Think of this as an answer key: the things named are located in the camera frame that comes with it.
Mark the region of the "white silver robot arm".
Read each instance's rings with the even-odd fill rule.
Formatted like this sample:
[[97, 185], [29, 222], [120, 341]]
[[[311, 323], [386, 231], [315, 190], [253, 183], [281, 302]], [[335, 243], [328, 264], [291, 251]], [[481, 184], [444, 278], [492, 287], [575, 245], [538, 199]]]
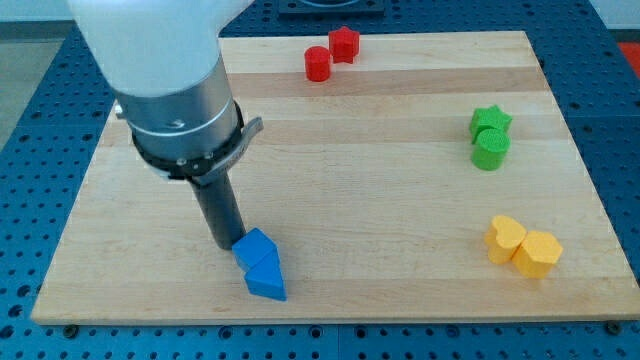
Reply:
[[260, 121], [233, 99], [219, 35], [251, 0], [69, 0], [139, 153], [175, 178], [211, 183]]

